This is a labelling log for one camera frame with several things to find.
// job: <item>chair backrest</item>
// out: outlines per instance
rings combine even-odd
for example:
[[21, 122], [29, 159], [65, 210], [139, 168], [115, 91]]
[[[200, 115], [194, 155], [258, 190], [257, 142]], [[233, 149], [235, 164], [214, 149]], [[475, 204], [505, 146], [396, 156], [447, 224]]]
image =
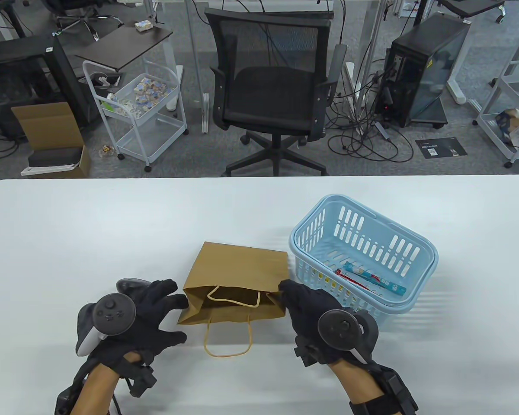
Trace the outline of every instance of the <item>chair backrest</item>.
[[247, 68], [284, 67], [303, 71], [311, 75], [308, 79], [313, 85], [327, 80], [330, 21], [215, 9], [207, 9], [205, 14], [218, 50], [218, 67], [212, 68], [216, 74], [214, 121], [217, 125], [222, 120], [216, 119], [216, 109], [228, 105], [218, 96], [226, 97], [237, 75]]

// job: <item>black computer case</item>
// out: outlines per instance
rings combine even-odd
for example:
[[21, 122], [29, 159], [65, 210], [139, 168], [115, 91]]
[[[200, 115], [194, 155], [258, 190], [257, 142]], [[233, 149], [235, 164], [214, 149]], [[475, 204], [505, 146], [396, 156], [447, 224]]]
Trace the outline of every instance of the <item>black computer case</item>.
[[0, 42], [0, 129], [25, 134], [12, 107], [67, 102], [80, 127], [98, 116], [89, 88], [77, 81], [58, 38], [29, 36]]
[[439, 99], [469, 23], [435, 13], [390, 47], [375, 110], [405, 127]]

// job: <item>chair armrest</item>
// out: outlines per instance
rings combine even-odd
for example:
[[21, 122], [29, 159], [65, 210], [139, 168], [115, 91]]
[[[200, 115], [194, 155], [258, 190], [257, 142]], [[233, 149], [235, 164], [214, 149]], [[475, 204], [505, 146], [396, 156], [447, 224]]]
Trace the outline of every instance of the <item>chair armrest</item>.
[[330, 86], [327, 105], [331, 105], [333, 103], [334, 94], [336, 93], [336, 86], [342, 71], [342, 65], [344, 65], [347, 49], [348, 47], [342, 44], [336, 45], [334, 48], [333, 59], [330, 62], [329, 75], [327, 76], [327, 83]]
[[227, 96], [226, 76], [223, 71], [217, 67], [211, 67], [215, 75], [215, 93], [214, 93], [214, 110], [213, 119], [216, 126], [222, 130], [228, 130], [229, 124], [224, 122], [224, 107]]
[[313, 92], [313, 117], [311, 119], [308, 141], [317, 141], [324, 136], [325, 111], [333, 102], [347, 49], [348, 47], [346, 45], [336, 45], [334, 48], [333, 59], [330, 63], [327, 81], [315, 85]]

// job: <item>chair seat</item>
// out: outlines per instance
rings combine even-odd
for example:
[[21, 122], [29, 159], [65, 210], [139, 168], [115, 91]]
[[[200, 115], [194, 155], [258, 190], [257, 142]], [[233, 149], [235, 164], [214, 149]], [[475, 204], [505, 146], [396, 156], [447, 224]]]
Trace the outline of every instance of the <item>chair seat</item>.
[[313, 73], [289, 67], [246, 67], [230, 85], [224, 118], [231, 122], [308, 131]]
[[439, 2], [452, 13], [465, 19], [502, 6], [505, 0], [441, 0]]

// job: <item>cardboard box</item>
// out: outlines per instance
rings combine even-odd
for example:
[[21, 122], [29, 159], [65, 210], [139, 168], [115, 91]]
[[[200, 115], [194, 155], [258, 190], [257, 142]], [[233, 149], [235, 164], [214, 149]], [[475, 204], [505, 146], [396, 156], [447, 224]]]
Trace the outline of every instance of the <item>cardboard box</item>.
[[26, 176], [32, 179], [85, 179], [90, 171], [90, 156], [77, 122], [67, 102], [12, 107], [33, 150], [81, 147], [78, 166], [67, 172]]

